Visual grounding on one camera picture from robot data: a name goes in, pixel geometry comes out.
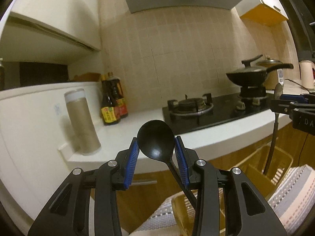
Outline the white upper left cabinet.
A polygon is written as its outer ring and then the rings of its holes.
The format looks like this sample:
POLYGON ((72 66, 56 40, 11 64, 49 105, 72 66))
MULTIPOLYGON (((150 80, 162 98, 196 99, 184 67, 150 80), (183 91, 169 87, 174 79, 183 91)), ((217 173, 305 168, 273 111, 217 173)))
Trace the white upper left cabinet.
POLYGON ((13 0, 1 29, 5 62, 101 61, 98 0, 13 0))

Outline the soy sauce bottle rear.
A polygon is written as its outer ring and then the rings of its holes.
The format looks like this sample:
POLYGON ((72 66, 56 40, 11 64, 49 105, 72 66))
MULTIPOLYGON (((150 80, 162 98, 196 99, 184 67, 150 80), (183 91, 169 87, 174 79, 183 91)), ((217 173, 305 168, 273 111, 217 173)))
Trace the soy sauce bottle rear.
POLYGON ((123 95, 120 79, 117 76, 114 76, 112 72, 108 72, 107 76, 108 86, 110 88, 110 92, 113 98, 116 100, 118 104, 120 117, 125 118, 128 116, 128 109, 123 95))

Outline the soy sauce bottle front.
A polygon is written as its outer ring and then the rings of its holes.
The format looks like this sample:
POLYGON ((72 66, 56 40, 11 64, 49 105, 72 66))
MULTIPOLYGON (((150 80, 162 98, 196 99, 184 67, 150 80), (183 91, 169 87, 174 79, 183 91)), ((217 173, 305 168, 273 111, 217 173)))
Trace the soy sauce bottle front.
POLYGON ((105 125, 118 124, 121 120, 119 107, 116 100, 112 97, 110 89, 106 84, 106 75, 100 76, 103 100, 101 103, 101 114, 105 125))

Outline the black glass gas stove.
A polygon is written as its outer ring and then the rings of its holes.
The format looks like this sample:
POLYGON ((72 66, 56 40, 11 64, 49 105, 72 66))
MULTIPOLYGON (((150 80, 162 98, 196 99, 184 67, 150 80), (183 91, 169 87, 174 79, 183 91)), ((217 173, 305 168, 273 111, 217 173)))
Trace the black glass gas stove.
POLYGON ((247 105, 245 110, 237 110, 236 104, 240 100, 238 94, 218 96, 212 99, 214 107, 200 116, 174 116, 168 107, 162 108, 164 121, 169 125, 175 135, 181 135, 200 129, 229 123, 253 114, 261 113, 270 108, 273 94, 268 93, 260 101, 260 105, 247 105))

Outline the black plastic ladle spoon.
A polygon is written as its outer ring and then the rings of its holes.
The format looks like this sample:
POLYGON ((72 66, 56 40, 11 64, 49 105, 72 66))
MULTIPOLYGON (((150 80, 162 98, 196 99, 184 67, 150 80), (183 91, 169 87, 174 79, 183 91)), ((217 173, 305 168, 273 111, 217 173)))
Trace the black plastic ladle spoon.
POLYGON ((182 184, 179 171, 172 161, 175 148, 175 136, 171 128, 162 120, 150 120, 140 127, 137 133, 138 146, 142 153, 153 159, 165 163, 176 182, 196 209, 197 199, 191 190, 182 184))

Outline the metal spoon dark handle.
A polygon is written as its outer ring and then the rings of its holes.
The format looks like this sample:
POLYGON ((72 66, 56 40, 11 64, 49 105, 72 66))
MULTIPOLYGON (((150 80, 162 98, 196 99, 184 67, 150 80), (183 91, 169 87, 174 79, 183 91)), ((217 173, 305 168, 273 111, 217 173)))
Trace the metal spoon dark handle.
MULTIPOLYGON (((274 89, 274 99, 279 100, 282 94, 283 94, 283 86, 280 83, 277 83, 274 89)), ((270 164, 271 164, 271 160, 272 160, 272 156, 273 156, 274 148, 275 148, 275 142, 277 139, 278 125, 279 125, 279 113, 275 112, 274 108, 272 108, 272 111, 274 112, 274 115, 275 115, 275 121, 274 121, 274 126, 273 126, 273 134, 272 134, 270 150, 269 150, 268 158, 267 158, 266 165, 263 171, 264 175, 267 175, 268 169, 270 168, 270 164)))

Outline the soy sauce bottle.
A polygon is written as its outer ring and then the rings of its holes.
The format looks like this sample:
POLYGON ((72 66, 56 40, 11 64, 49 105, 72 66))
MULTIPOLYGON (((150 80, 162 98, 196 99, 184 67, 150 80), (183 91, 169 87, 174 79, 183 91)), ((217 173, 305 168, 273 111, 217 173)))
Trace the soy sauce bottle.
POLYGON ((118 104, 120 117, 125 118, 128 116, 128 109, 123 95, 120 79, 117 76, 114 76, 112 72, 108 72, 107 76, 108 86, 110 88, 110 92, 113 98, 116 100, 118 104))
POLYGON ((110 89, 106 84, 106 75, 100 76, 103 100, 101 103, 101 114, 105 125, 118 124, 121 120, 119 107, 116 100, 112 97, 110 89))

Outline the beige plastic utensil basket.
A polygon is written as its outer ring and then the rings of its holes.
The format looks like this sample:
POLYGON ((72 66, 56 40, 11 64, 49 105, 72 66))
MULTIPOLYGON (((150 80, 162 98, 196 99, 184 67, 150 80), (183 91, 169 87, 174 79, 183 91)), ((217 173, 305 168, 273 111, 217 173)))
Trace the beige plastic utensil basket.
MULTIPOLYGON (((263 174, 269 151, 270 144, 268 143, 236 164, 266 199, 275 193, 293 163, 293 157, 290 154, 275 147, 269 169, 266 174, 263 174)), ((195 210, 188 198, 184 193, 178 194, 172 198, 171 205, 181 235, 191 235, 195 210)))

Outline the white pink electric kettle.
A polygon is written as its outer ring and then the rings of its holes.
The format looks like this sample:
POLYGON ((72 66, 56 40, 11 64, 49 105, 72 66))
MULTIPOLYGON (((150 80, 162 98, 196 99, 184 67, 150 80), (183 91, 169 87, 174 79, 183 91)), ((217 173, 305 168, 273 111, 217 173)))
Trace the white pink electric kettle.
POLYGON ((299 62, 302 85, 307 89, 314 89, 314 63, 309 60, 299 62))

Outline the wooden lower cabinets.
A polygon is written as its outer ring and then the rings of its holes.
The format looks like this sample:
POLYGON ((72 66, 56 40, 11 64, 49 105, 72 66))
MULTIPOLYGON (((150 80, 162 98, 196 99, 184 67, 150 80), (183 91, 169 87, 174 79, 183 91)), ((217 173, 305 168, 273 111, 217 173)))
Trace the wooden lower cabinets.
MULTIPOLYGON (((210 162, 219 169, 228 170, 256 149, 271 141, 271 135, 244 148, 236 148, 229 154, 216 156, 210 162)), ((314 136, 294 129, 292 123, 278 130, 276 146, 293 158, 293 166, 307 164, 314 167, 314 136)), ((128 233, 140 227, 164 202, 181 191, 170 171, 137 174, 135 180, 156 180, 149 185, 134 185, 127 191, 117 193, 121 227, 128 233)))

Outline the yellow upper cabinet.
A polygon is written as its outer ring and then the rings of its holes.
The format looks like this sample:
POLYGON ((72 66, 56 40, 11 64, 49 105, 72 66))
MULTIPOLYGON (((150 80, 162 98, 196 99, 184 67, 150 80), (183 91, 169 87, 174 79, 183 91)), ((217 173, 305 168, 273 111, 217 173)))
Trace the yellow upper cabinet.
POLYGON ((269 27, 289 20, 280 0, 242 0, 235 8, 241 19, 269 27))

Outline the striped woven cloth mat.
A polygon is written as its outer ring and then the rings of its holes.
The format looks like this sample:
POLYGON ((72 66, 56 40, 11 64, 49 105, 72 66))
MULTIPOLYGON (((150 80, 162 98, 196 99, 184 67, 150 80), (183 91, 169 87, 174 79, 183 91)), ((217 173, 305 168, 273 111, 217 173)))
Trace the striped woven cloth mat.
MULTIPOLYGON (((132 235, 180 235, 175 221, 171 200, 183 195, 176 193, 161 206, 132 235)), ((269 205, 283 224, 288 235, 314 235, 302 229, 306 217, 314 205, 314 169, 308 165, 292 167, 275 193, 268 200, 269 205)))

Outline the beige rice cooker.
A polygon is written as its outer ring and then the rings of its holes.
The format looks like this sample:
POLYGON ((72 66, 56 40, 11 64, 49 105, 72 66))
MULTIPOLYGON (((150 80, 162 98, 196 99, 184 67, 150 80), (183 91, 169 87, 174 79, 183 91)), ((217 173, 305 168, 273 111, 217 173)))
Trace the beige rice cooker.
MULTIPOLYGON (((266 59, 266 60, 261 60, 256 63, 256 65, 260 65, 266 68, 269 68, 275 64, 282 63, 279 60, 274 60, 274 59, 266 59)), ((284 72, 283 69, 277 69, 276 71, 272 71, 269 73, 266 81, 264 82, 263 86, 267 90, 274 90, 275 86, 277 83, 280 83, 282 86, 284 86, 284 72)))

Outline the tan cylindrical canister white lid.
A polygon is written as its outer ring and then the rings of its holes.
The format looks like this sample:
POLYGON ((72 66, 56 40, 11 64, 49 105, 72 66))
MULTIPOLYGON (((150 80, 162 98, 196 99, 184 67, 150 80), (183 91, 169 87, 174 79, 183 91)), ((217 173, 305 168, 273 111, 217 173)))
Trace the tan cylindrical canister white lid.
POLYGON ((68 115, 83 155, 91 155, 101 149, 95 131, 84 89, 79 88, 64 94, 68 115))

